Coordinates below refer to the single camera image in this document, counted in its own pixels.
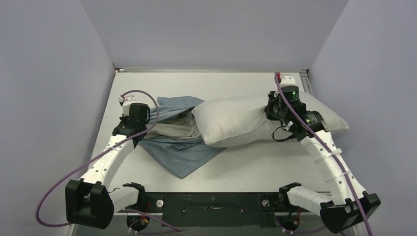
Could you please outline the cream white pillow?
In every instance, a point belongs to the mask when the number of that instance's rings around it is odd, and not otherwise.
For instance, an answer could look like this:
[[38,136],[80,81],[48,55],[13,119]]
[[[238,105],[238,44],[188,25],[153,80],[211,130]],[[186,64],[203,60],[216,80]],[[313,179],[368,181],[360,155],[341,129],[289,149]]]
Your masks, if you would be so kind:
[[205,144],[215,148],[290,136],[278,121],[266,118],[267,103],[266,93],[214,99],[193,108],[192,114]]

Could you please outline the patchwork and blue pillowcase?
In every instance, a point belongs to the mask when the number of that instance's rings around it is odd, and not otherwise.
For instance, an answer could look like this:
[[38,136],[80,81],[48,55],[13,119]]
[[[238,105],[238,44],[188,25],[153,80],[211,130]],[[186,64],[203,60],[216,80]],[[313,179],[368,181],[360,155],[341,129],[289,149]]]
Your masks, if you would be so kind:
[[205,144],[192,114],[203,103],[193,96],[158,97],[158,108],[150,111],[156,122],[141,141],[143,149],[163,168],[183,179],[224,151]]

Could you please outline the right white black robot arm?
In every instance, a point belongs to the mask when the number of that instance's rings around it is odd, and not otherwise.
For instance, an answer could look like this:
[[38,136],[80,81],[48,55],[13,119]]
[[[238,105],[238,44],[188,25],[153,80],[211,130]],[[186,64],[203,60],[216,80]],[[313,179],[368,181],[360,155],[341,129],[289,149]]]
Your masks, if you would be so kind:
[[268,94],[266,118],[279,121],[280,128],[288,131],[289,139],[296,139],[311,155],[329,195],[293,182],[279,188],[278,204],[283,210],[303,208],[319,216],[325,227],[334,234],[367,223],[381,205],[376,193],[368,193],[356,180],[335,146],[323,116],[309,111],[301,102],[297,86],[286,86]]

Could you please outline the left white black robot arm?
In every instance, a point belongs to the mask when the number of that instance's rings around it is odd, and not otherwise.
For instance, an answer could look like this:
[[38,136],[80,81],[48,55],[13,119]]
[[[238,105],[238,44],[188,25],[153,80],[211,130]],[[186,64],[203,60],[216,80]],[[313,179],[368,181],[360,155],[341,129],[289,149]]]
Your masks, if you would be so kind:
[[98,229],[109,226],[115,213],[130,207],[141,211],[147,205],[144,186],[126,183],[110,190],[110,183],[125,158],[147,133],[150,108],[131,102],[123,106],[119,124],[100,158],[79,180],[70,180],[65,187],[66,219],[69,223]]

